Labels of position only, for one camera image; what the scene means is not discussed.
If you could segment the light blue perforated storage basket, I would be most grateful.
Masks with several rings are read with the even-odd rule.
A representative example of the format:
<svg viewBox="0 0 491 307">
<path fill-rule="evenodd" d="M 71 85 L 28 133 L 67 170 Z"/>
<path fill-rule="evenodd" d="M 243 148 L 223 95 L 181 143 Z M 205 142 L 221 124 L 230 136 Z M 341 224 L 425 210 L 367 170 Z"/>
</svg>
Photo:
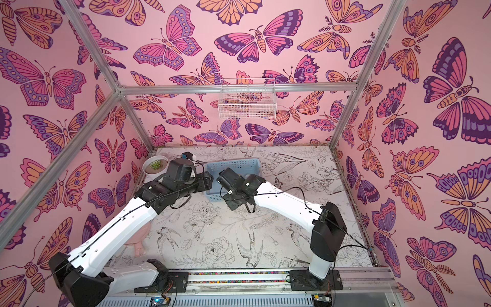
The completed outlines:
<svg viewBox="0 0 491 307">
<path fill-rule="evenodd" d="M 205 165 L 205 171 L 208 171 L 214 178 L 212 189 L 206 191 L 205 195 L 210 202 L 221 202 L 222 198 L 219 195 L 221 190 L 221 185 L 218 183 L 217 179 L 219 173 L 223 170 L 231 168 L 238 175 L 246 178 L 247 176 L 254 174 L 258 176 L 261 175 L 260 171 L 260 161 L 257 158 L 250 159 L 237 159 L 231 161 L 219 161 L 210 162 Z"/>
</svg>

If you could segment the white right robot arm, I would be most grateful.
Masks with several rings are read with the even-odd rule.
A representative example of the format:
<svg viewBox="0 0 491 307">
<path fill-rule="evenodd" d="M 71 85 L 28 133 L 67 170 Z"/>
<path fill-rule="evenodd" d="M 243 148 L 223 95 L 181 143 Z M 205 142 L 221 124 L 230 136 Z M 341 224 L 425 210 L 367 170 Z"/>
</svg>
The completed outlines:
<svg viewBox="0 0 491 307">
<path fill-rule="evenodd" d="M 296 197 L 258 175 L 244 178 L 231 168 L 221 171 L 217 182 L 221 185 L 221 198 L 231 210 L 242 205 L 263 207 L 281 214 L 310 233 L 313 258 L 308 272 L 317 280 L 327 277 L 347 234 L 337 205 L 308 202 L 304 193 Z"/>
</svg>

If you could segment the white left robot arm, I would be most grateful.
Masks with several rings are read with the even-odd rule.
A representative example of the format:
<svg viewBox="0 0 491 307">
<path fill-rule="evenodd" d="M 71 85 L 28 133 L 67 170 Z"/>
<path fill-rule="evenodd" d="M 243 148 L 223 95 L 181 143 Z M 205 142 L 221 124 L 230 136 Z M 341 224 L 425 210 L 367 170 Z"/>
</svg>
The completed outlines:
<svg viewBox="0 0 491 307">
<path fill-rule="evenodd" d="M 69 254 L 59 252 L 49 260 L 57 288 L 73 306 L 97 306 L 107 295 L 127 290 L 166 290 L 168 269 L 158 260 L 112 271 L 111 257 L 145 225 L 180 198 L 212 189 L 208 171 L 198 173 L 194 161 L 170 161 L 167 172 L 147 182 L 125 208 L 93 237 Z"/>
</svg>

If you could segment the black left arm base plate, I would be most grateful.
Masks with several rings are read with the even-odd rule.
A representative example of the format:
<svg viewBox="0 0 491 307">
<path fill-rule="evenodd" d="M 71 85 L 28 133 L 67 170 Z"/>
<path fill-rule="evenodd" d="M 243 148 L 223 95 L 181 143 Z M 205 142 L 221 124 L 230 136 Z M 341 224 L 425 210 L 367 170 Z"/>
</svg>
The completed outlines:
<svg viewBox="0 0 491 307">
<path fill-rule="evenodd" d="M 185 271 L 159 273 L 153 284 L 135 288 L 134 293 L 184 293 L 187 290 L 188 281 L 189 273 Z"/>
</svg>

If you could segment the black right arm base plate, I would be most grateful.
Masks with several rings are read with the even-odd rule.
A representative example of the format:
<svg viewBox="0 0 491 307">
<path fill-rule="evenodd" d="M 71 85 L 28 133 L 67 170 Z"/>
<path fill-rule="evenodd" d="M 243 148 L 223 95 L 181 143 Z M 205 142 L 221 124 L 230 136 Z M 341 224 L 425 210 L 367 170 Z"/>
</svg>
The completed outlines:
<svg viewBox="0 0 491 307">
<path fill-rule="evenodd" d="M 285 280 L 290 282 L 293 291 L 330 292 L 343 290 L 343 284 L 338 270 L 330 269 L 323 280 L 312 275 L 307 269 L 292 270 Z"/>
</svg>

